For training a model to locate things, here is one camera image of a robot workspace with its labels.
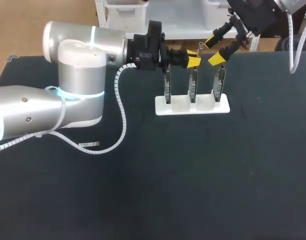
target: dark table surface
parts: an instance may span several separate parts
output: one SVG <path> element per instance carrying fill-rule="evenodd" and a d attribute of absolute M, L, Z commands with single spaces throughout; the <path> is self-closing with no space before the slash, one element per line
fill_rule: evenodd
<path fill-rule="evenodd" d="M 128 129 L 106 155 L 46 135 L 0 152 L 0 240 L 306 239 L 306 53 L 237 54 L 227 64 L 229 114 L 156 116 L 160 71 L 127 70 L 120 83 Z M 172 68 L 173 94 L 189 73 Z M 206 58 L 199 93 L 211 90 Z M 107 73 L 103 120 L 60 132 L 114 144 L 121 133 Z M 0 86 L 57 85 L 43 57 L 9 62 Z"/>

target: white cable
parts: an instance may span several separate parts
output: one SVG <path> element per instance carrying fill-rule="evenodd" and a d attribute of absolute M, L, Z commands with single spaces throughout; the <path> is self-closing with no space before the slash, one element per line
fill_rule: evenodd
<path fill-rule="evenodd" d="M 122 72 L 125 70 L 125 69 L 130 69 L 130 68 L 136 68 L 136 65 L 133 64 L 133 63 L 129 63 L 129 64 L 126 64 L 124 66 L 122 66 L 116 73 L 116 76 L 115 76 L 115 81 L 114 81 L 114 89 L 115 89 L 115 96 L 116 96 L 116 100 L 117 100 L 117 103 L 118 103 L 118 106 L 120 108 L 120 111 L 121 111 L 121 115 L 122 115 L 122 121 L 123 121 L 123 130 L 122 130 L 122 134 L 121 134 L 121 137 L 119 138 L 119 140 L 111 147 L 105 149 L 105 150 L 100 150 L 100 151 L 92 151 L 92 150 L 88 150 L 86 148 L 83 148 L 83 147 L 80 147 L 78 144 L 74 143 L 73 141 L 71 141 L 69 138 L 67 138 L 66 136 L 64 136 L 63 134 L 60 134 L 59 132 L 56 132 L 56 131 L 53 131 L 53 132 L 49 132 L 48 134 L 51 134 L 51 135 L 54 135 L 62 140 L 64 140 L 65 142 L 67 142 L 68 144 L 70 144 L 71 146 L 73 146 L 74 148 L 84 152 L 84 153 L 87 153 L 87 154 L 92 154 L 92 155 L 99 155 L 99 154 L 105 154 L 107 152 L 110 152 L 112 151 L 113 149 L 115 149 L 116 147 L 118 147 L 122 141 L 124 140 L 125 138 L 125 135 L 126 135 L 126 115 L 125 115 L 125 111 L 124 111 L 124 107 L 123 107 L 123 104 L 122 104 L 122 100 L 120 98 L 120 95 L 119 95 L 119 90 L 118 90 L 118 83 L 119 83 L 119 77 L 120 75 L 122 74 Z M 31 134 L 27 134 L 27 135 L 24 135 L 24 136 L 21 136 L 15 140 L 12 140 L 12 141 L 9 141 L 7 143 L 4 143 L 2 145 L 0 145 L 0 151 L 10 147 L 10 146 L 13 146 L 15 144 L 18 144 L 24 140 L 27 140 L 27 139 L 30 139 L 32 137 L 38 137 L 38 136 L 41 136 L 43 135 L 44 132 L 36 132 L 36 133 L 31 133 Z"/>
<path fill-rule="evenodd" d="M 291 14 L 288 14 L 288 23 L 289 23 L 289 61 L 290 61 L 290 71 L 294 74 L 299 65 L 299 60 L 302 55 L 303 47 L 306 41 L 306 27 L 301 36 L 301 39 L 298 44 L 295 61 L 294 61 L 294 27 L 293 27 L 293 18 Z"/>
<path fill-rule="evenodd" d="M 116 100 L 117 100 L 119 109 L 121 110 L 122 121 L 123 121 L 123 130 L 122 130 L 121 137 L 119 138 L 119 140 L 113 146 L 111 146 L 107 149 L 104 149 L 104 150 L 100 150 L 100 151 L 92 151 L 92 150 L 88 150 L 86 148 L 83 148 L 83 147 L 79 146 L 78 144 L 74 143 L 69 138 L 67 138 L 63 134 L 60 134 L 59 132 L 54 131 L 54 132 L 50 132 L 50 134 L 59 137 L 60 139 L 64 140 L 65 142 L 67 142 L 68 144 L 73 146 L 74 148 L 76 148 L 76 149 L 78 149 L 78 150 L 80 150 L 84 153 L 87 153 L 87 154 L 92 154 L 92 155 L 105 154 L 105 153 L 110 152 L 113 149 L 117 148 L 122 143 L 122 141 L 124 140 L 125 135 L 126 135 L 126 128 L 127 128 L 126 115 L 125 115 L 124 107 L 123 107 L 122 100 L 120 98 L 119 90 L 118 90 L 118 82 L 119 82 L 119 78 L 120 78 L 120 75 L 122 74 L 122 72 L 125 69 L 131 69 L 131 68 L 136 68 L 136 65 L 133 64 L 133 63 L 129 63 L 129 64 L 126 64 L 126 65 L 122 66 L 117 71 L 116 76 L 115 76 L 115 81 L 114 81 L 115 96 L 116 96 Z"/>
<path fill-rule="evenodd" d="M 48 87 L 45 88 L 45 90 L 50 90 L 50 89 L 56 89 L 58 92 L 60 90 L 59 87 L 56 87 L 56 86 L 48 86 Z M 55 126 L 51 130 L 42 132 L 40 134 L 40 137 L 44 134 L 49 134 L 49 133 L 55 131 L 56 129 L 58 129 L 59 126 L 62 124 L 62 122 L 64 120 L 65 112 L 66 112 L 66 99 L 63 95 L 60 95 L 60 96 L 61 96 L 61 99 L 62 99 L 62 105 L 61 105 L 61 113 L 59 115 L 57 123 L 55 124 Z"/>

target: white holder stand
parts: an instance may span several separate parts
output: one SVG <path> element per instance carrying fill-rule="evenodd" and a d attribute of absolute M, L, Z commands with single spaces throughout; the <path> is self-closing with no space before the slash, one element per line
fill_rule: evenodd
<path fill-rule="evenodd" d="M 172 95 L 171 104 L 166 104 L 165 96 L 157 96 L 155 111 L 158 116 L 227 114 L 230 112 L 230 107 L 225 94 L 222 94 L 220 102 L 215 102 L 212 90 L 211 94 L 196 95 L 196 103 L 191 103 L 189 95 Z"/>

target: metal tool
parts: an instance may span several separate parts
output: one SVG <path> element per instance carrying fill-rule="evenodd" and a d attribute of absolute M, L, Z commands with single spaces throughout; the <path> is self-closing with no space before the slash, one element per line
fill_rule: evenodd
<path fill-rule="evenodd" d="M 198 43 L 198 50 L 197 50 L 197 56 L 198 58 L 201 57 L 204 49 L 204 43 L 199 42 Z M 198 69 L 197 67 L 193 67 L 191 69 L 191 73 L 189 76 L 189 97 L 192 104 L 196 103 L 196 95 L 197 95 L 197 83 L 198 83 Z"/>
<path fill-rule="evenodd" d="M 215 102 L 217 103 L 220 103 L 221 101 L 225 77 L 226 77 L 226 69 L 225 66 L 221 64 L 218 68 L 218 71 L 215 74 L 214 86 L 213 86 L 214 98 Z"/>
<path fill-rule="evenodd" d="M 168 65 L 164 75 L 165 99 L 166 104 L 172 103 L 172 85 L 171 85 L 171 66 Z"/>

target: white storage bin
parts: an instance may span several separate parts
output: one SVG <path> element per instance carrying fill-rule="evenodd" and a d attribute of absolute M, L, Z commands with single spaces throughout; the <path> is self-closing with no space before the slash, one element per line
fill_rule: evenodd
<path fill-rule="evenodd" d="M 205 27 L 208 30 L 218 29 L 229 21 L 229 4 L 226 0 L 202 1 Z"/>
<path fill-rule="evenodd" d="M 105 0 L 109 13 L 109 28 L 126 33 L 145 31 L 148 1 L 143 0 Z"/>

